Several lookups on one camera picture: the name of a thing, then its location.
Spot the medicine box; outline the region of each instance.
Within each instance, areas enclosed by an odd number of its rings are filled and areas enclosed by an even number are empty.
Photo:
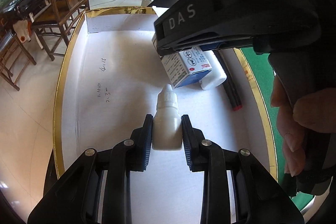
[[[161,62],[174,88],[201,80],[211,71],[211,65],[200,47],[165,55]]]

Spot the finger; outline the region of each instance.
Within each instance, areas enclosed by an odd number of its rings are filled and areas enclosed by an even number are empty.
[[[306,155],[303,148],[297,149],[295,152],[292,152],[287,143],[283,142],[282,144],[282,153],[285,157],[285,160],[288,165],[289,172],[291,176],[296,176],[300,174],[305,166]]]
[[[293,119],[320,133],[336,133],[336,88],[308,94],[297,100]]]
[[[288,101],[286,92],[280,82],[279,77],[276,75],[273,81],[273,91],[271,94],[270,105],[271,107],[279,107]]]
[[[283,172],[285,174],[290,174],[289,168],[288,168],[288,164],[285,162],[285,168],[283,169]]]
[[[277,128],[292,152],[298,150],[305,137],[305,129],[294,121],[292,109],[287,102],[279,108],[277,116]]]

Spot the bottle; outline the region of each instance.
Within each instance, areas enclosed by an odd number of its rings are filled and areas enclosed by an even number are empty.
[[[209,90],[223,83],[226,80],[226,73],[213,51],[206,51],[203,52],[203,54],[208,59],[212,70],[205,75],[199,83],[201,84],[201,88],[203,90]]]
[[[153,120],[152,147],[154,150],[180,150],[182,126],[177,95],[171,85],[165,85],[157,96]]]

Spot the metal pivot screw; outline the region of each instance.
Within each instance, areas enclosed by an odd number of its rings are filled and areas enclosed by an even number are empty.
[[[124,145],[126,146],[131,146],[134,144],[134,140],[131,140],[131,139],[127,139],[124,141]]]
[[[245,157],[247,157],[248,155],[250,155],[250,151],[247,150],[247,149],[242,149],[242,150],[240,150],[240,153],[241,153],[243,156],[245,156]]]
[[[86,149],[85,150],[85,156],[93,156],[95,154],[95,151],[92,148]]]
[[[202,140],[201,144],[204,145],[204,146],[210,146],[212,144],[212,142],[211,142],[211,140]]]

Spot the white floor tile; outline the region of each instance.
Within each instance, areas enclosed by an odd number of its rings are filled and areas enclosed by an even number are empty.
[[[4,85],[9,85],[4,78],[0,76],[0,88],[4,87]]]
[[[142,0],[123,0],[120,6],[141,6]]]
[[[93,9],[100,9],[100,8],[107,8],[107,7],[116,7],[116,6],[120,6],[122,2],[123,0],[109,1],[109,2],[104,2],[102,4],[98,4],[95,6],[91,6],[90,8],[93,10]]]
[[[37,204],[38,202],[35,199],[31,198],[31,209],[32,210],[36,207]]]
[[[44,180],[52,150],[53,135],[40,126],[31,158],[30,172],[30,194],[37,202],[43,197]]]
[[[30,117],[36,122],[40,122],[56,86],[63,58],[55,56],[55,60],[51,61],[44,50],[37,48],[38,45],[31,47],[36,48],[36,51],[30,50],[30,52],[37,64],[36,66],[28,65],[23,72],[17,83],[20,91],[15,90],[9,84],[3,85],[3,87]]]
[[[31,196],[20,185],[7,168],[7,165],[0,159],[0,188],[8,203],[16,211],[16,213],[27,222],[28,216],[32,210]]]
[[[52,49],[54,47],[54,45],[55,45],[55,43],[57,42],[58,39],[59,39],[59,37],[52,37],[52,36],[44,37],[44,40],[45,40],[46,44],[48,45],[49,49]],[[64,39],[62,39],[60,41],[59,45],[57,46],[55,52],[64,54],[66,49],[67,49],[67,45],[65,44]]]
[[[39,125],[3,88],[0,88],[0,105],[0,158],[29,193],[30,165]]]
[[[44,110],[40,126],[42,126],[45,130],[53,133],[53,114],[54,114],[54,102],[55,102],[55,93],[56,93],[56,87],[54,88],[50,100],[47,104],[46,109]]]

